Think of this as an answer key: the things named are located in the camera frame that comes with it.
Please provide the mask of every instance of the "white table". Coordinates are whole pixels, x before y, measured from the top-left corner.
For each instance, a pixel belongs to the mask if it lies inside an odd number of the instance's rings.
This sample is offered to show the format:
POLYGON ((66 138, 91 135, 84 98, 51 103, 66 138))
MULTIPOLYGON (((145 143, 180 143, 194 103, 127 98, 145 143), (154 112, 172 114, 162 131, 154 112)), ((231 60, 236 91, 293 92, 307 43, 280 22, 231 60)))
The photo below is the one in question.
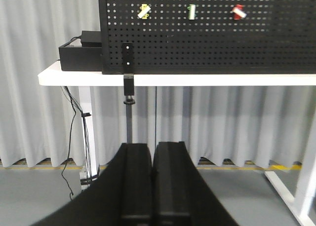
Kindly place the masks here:
MULTIPOLYGON (((80 105, 85 113, 92 113, 90 86, 123 86, 123 75, 102 75, 101 72, 63 72, 55 62, 39 75, 39 84, 46 86, 78 86, 80 105)), ((316 85, 316 75, 135 75, 135 86, 302 86, 316 85)), ((92 175, 99 163, 94 144, 92 118, 87 118, 92 175)), ((311 133, 295 197, 273 171, 265 172, 301 226, 315 226, 308 217, 316 191, 316 118, 311 133)))

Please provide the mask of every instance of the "black cable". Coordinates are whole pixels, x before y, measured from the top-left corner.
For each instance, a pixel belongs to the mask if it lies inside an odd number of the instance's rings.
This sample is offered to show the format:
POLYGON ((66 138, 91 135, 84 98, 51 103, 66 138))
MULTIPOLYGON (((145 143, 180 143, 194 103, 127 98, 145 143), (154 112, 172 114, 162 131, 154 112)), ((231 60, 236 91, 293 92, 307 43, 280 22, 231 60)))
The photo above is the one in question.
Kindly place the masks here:
POLYGON ((157 86, 155 87, 155 149, 157 147, 157 86))
POLYGON ((77 114, 77 112, 76 112, 76 110, 75 110, 75 107, 74 107, 74 104, 73 104, 72 102, 71 102, 71 105, 72 105, 72 107, 73 107, 73 110, 74 110, 74 113, 75 113, 75 114, 74 114, 74 116, 73 116, 73 119, 72 119, 71 125, 70 125, 69 146, 68 146, 67 160, 66 160, 66 164, 65 164, 65 166, 64 166, 63 171, 61 171, 61 176, 62 176, 62 178, 66 181, 67 186, 68 186, 68 188, 69 188, 69 190, 70 190, 69 198, 70 198, 70 200, 73 200, 73 199, 71 198, 71 196, 74 195, 74 192, 73 192, 73 190, 71 189, 71 187, 70 187, 70 185, 69 185, 69 182, 67 181, 67 179, 66 179, 65 176, 64 176, 64 171, 65 171, 65 169, 66 169, 66 167, 67 167, 68 159, 69 159, 69 156, 70 156, 71 134, 72 134, 72 131, 73 131, 73 123, 74 123, 74 120, 75 120, 75 117, 76 117, 76 114, 77 114))
POLYGON ((75 38, 81 39, 81 35, 73 37, 71 40, 69 40, 69 42, 72 42, 73 40, 75 40, 75 38))
MULTIPOLYGON (((91 170, 91 162, 90 162, 90 146, 89 146, 89 134, 88 134, 88 128, 87 128, 87 125, 86 125, 86 120, 85 118, 87 116, 91 116, 91 114, 89 113, 83 113, 83 110, 79 104, 79 102, 73 97, 73 95, 71 94, 71 92, 69 91, 69 88, 67 86, 63 86, 61 87, 62 89, 62 92, 64 94, 64 96, 66 97, 66 99, 71 103, 72 105, 72 108, 75 112, 75 115, 73 117, 73 120, 72 120, 72 123, 71 123, 71 130, 70 130, 70 136, 69 136, 69 148, 68 148, 68 157, 67 159, 69 159, 69 154, 70 154, 70 143, 71 143, 71 133, 72 133, 72 127, 73 127, 73 122, 74 122, 74 119, 75 119, 75 116, 77 114, 76 112, 76 109, 78 109, 81 113, 81 117, 82 117, 82 125, 83 125, 83 131, 84 131, 84 146, 85 146, 85 162, 86 162, 86 171, 88 173, 88 177, 87 179, 91 178, 92 177, 92 170, 91 170)), ((71 193, 70 193, 70 199, 71 198, 71 195, 74 195, 73 194, 73 191, 71 190, 69 184, 68 184, 68 181, 65 179, 65 181, 67 182, 67 185, 68 185, 68 188, 70 189, 71 193)))

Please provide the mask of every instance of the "black box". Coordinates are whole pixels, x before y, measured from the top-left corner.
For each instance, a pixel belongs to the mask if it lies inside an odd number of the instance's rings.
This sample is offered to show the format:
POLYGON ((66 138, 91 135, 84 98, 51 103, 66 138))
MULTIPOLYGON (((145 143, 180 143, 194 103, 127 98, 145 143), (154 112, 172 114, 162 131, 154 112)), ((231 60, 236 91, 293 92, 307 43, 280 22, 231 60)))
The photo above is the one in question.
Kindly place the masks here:
POLYGON ((101 47, 83 47, 80 39, 59 47, 61 70, 72 72, 102 71, 101 47))
POLYGON ((101 31, 82 31, 81 44, 83 47, 102 47, 101 31))

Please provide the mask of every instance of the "black bracket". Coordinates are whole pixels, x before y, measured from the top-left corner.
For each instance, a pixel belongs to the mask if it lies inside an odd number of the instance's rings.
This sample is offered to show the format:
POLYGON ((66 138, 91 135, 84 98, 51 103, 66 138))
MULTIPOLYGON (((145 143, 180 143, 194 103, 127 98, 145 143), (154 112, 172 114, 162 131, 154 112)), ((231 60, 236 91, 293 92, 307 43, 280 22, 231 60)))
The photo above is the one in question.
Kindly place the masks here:
POLYGON ((122 58, 124 73, 124 95, 126 96, 124 104, 133 105, 135 104, 135 100, 133 99, 133 96, 135 95, 133 43, 122 43, 122 58))
POLYGON ((81 117, 88 117, 88 116, 91 116, 91 114, 90 113, 82 113, 81 114, 81 117))

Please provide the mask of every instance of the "gray curtain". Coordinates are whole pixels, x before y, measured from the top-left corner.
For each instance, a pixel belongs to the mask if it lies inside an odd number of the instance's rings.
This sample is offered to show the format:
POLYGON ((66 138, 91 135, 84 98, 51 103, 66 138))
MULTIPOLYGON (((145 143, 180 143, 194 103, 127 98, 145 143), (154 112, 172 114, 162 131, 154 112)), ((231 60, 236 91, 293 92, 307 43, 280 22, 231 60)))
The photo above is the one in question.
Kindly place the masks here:
MULTIPOLYGON (((0 0, 0 158, 34 166, 67 156, 72 108, 59 87, 39 86, 37 74, 58 59, 58 46, 99 30, 98 0, 0 0)), ((71 87, 78 97, 78 89, 71 87)), ((125 141, 123 90, 93 87, 100 164, 125 141)), ((270 160, 290 166, 302 159, 314 118, 313 87, 137 87, 133 138, 148 143, 185 141, 195 163, 230 158, 242 166, 270 160)), ((80 118, 71 145, 84 161, 80 118)))

